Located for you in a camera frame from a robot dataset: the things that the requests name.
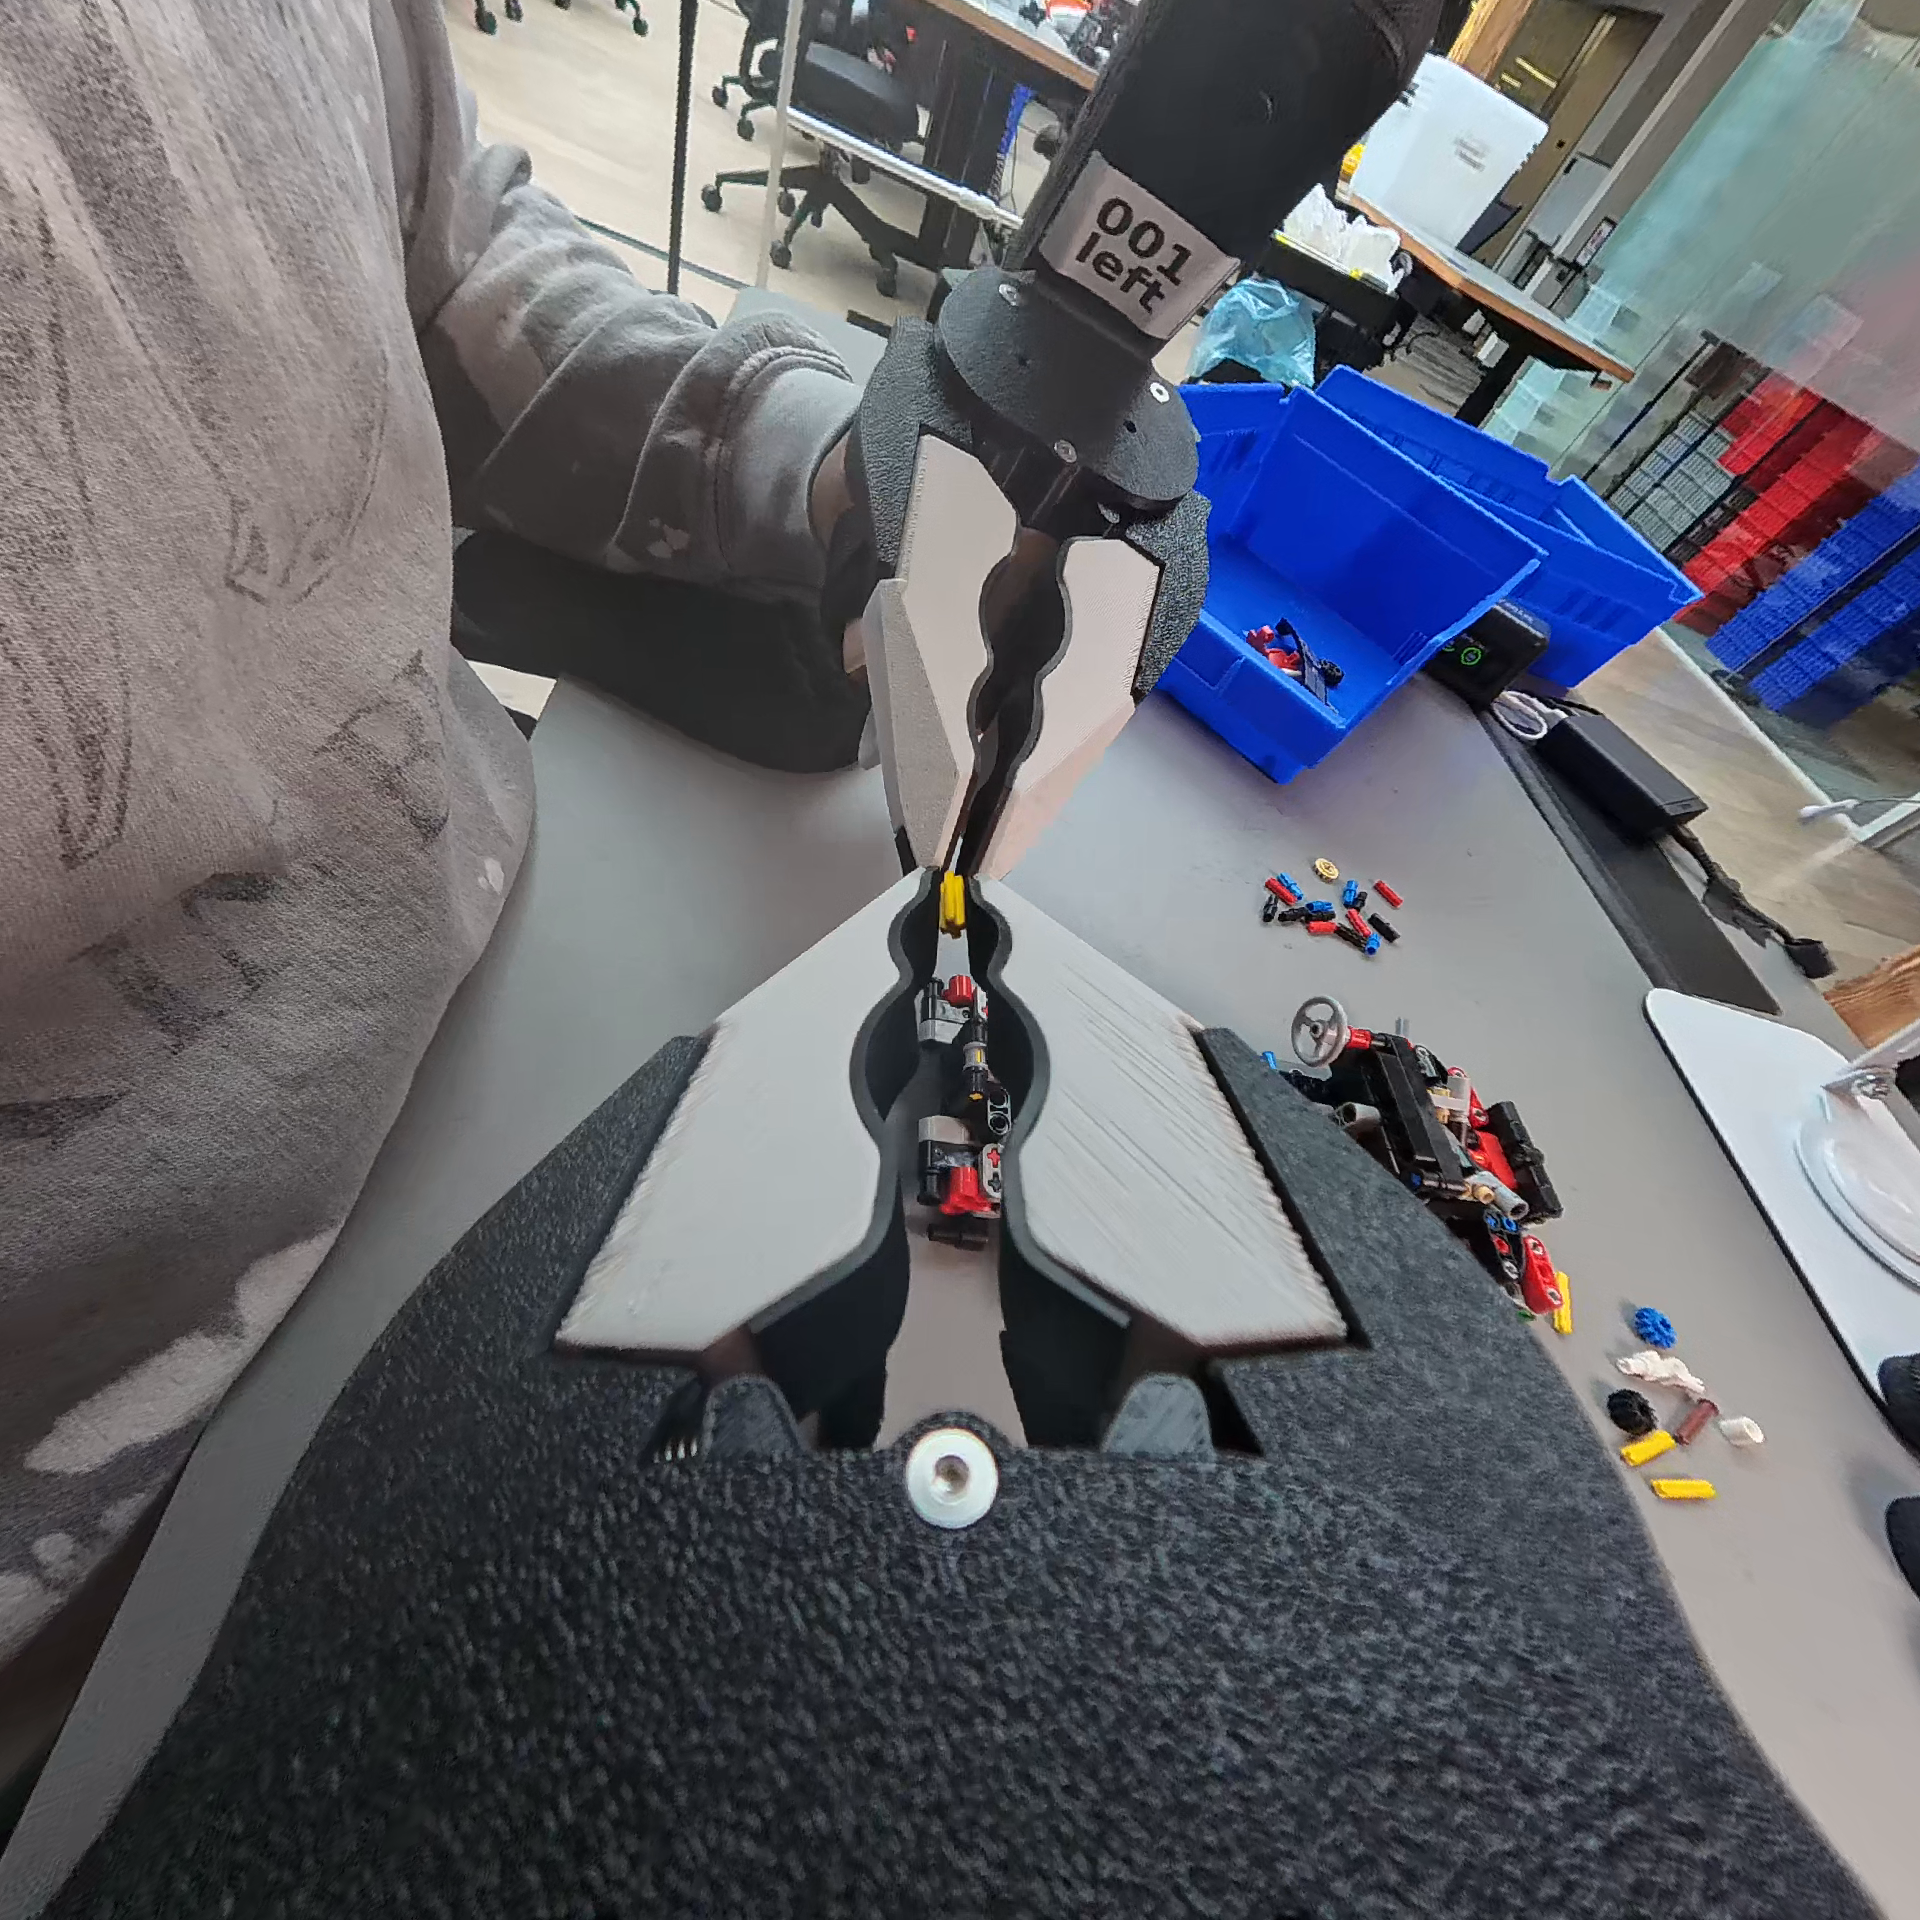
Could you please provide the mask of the black power bank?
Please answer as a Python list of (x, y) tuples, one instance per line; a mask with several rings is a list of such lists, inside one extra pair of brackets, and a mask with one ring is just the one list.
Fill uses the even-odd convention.
[(1451, 636), (1424, 664), (1424, 674), (1477, 712), (1524, 681), (1546, 656), (1553, 626), (1529, 609), (1501, 601)]

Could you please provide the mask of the light blue plastic bag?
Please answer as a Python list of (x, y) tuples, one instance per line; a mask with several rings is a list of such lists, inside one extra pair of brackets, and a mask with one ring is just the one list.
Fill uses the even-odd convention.
[(1283, 283), (1244, 278), (1218, 295), (1198, 331), (1187, 382), (1319, 387), (1321, 304)]

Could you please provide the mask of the toy brick vehicle assembly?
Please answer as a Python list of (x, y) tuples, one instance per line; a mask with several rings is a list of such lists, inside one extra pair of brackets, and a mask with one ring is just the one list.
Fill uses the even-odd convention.
[(1564, 1205), (1521, 1108), (1488, 1102), (1465, 1069), (1402, 1028), (1359, 1026), (1310, 997), (1289, 1028), (1283, 1077), (1322, 1108), (1501, 1287), (1524, 1319), (1572, 1333), (1572, 1284), (1545, 1226)]

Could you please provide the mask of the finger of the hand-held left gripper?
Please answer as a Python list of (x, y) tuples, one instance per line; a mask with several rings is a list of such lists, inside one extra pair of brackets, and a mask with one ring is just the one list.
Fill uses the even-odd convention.
[(1005, 879), (1138, 707), (1163, 566), (1119, 539), (1067, 540), (1005, 630), (964, 827), (969, 879)]
[(978, 692), (993, 671), (982, 609), (1017, 543), (989, 468), (922, 436), (901, 554), (862, 615), (883, 789), (910, 871), (949, 867), (980, 779)]

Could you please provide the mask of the small red black toy assembly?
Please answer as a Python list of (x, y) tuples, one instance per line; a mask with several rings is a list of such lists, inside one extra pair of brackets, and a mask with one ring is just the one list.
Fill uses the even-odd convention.
[(1012, 1098), (993, 1058), (987, 990), (969, 972), (932, 977), (919, 997), (919, 1045), (932, 1107), (917, 1121), (917, 1200), (924, 1237), (982, 1254), (1005, 1213)]

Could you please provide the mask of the person in grey hoodie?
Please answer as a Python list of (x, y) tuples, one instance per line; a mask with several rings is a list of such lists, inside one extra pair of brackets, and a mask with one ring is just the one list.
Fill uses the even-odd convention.
[(5, 1704), (331, 1253), (535, 820), (453, 646), (437, 4), (5, 4)]

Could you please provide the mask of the clear plastic dome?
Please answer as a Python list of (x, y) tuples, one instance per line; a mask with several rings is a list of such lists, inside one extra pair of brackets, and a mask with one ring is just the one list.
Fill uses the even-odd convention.
[(1857, 1056), (1813, 1095), (1797, 1160), (1829, 1215), (1897, 1281), (1918, 1287), (1918, 1148), (1893, 1115), (1899, 1061)]

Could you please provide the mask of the white storage box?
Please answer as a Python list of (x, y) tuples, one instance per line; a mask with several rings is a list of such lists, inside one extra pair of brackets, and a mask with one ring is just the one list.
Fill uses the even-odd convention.
[(1427, 54), (1360, 142), (1352, 205), (1405, 239), (1470, 235), (1549, 134), (1549, 123), (1453, 60)]

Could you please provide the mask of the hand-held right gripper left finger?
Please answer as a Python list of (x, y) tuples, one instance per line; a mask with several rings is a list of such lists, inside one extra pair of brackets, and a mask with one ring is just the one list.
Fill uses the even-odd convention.
[(907, 1148), (935, 880), (905, 876), (715, 1021), (557, 1333), (568, 1355), (772, 1380), (874, 1449), (908, 1298)]

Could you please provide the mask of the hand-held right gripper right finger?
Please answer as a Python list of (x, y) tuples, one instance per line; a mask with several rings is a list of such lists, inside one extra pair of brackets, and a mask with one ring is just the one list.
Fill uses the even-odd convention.
[(1141, 1380), (1172, 1379), (1208, 1444), (1249, 1444), (1223, 1368), (1352, 1337), (1225, 1077), (1264, 1062), (1002, 880), (969, 930), (1012, 1095), (998, 1300), (1025, 1443), (1094, 1452)]

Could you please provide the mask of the wooden top work table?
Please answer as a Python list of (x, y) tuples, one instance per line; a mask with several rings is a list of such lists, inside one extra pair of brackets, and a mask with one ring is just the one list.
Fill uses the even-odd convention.
[(1427, 321), (1453, 315), (1477, 318), (1499, 341), (1501, 350), (1483, 368), (1456, 413), (1465, 424), (1484, 427), (1533, 365), (1582, 374), (1603, 392), (1633, 381), (1635, 368), (1629, 363), (1577, 332), (1568, 321), (1470, 252), (1433, 241), (1402, 216), (1382, 212), (1349, 184), (1339, 201), (1349, 212), (1398, 237), (1397, 254), (1405, 257), (1406, 275), (1397, 289), (1397, 302), (1405, 311)]

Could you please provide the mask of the black power adapter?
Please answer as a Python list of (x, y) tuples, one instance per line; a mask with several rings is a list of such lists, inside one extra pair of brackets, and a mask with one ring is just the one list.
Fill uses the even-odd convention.
[(1710, 810), (1686, 780), (1594, 708), (1559, 710), (1533, 752), (1635, 847), (1689, 833)]

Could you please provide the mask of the person's left hand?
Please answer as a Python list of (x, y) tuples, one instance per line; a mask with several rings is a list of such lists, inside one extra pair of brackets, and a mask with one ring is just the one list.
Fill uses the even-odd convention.
[(866, 511), (853, 492), (853, 429), (846, 427), (816, 462), (809, 487), (809, 524), (822, 562), (821, 589), (856, 560), (868, 540)]

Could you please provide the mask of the red black toy pieces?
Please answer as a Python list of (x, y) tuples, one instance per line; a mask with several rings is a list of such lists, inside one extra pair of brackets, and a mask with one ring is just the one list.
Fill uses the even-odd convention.
[(1328, 710), (1337, 708), (1335, 697), (1344, 684), (1346, 671), (1339, 661), (1317, 651), (1293, 621), (1278, 618), (1246, 628), (1242, 641), (1310, 702)]

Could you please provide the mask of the person's left forearm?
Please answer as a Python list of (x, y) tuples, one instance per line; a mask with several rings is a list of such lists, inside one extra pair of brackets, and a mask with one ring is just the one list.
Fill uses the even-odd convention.
[(423, 146), (406, 299), (450, 521), (575, 565), (816, 606), (809, 487), (853, 429), (846, 363), (782, 316), (645, 289), (512, 146)]

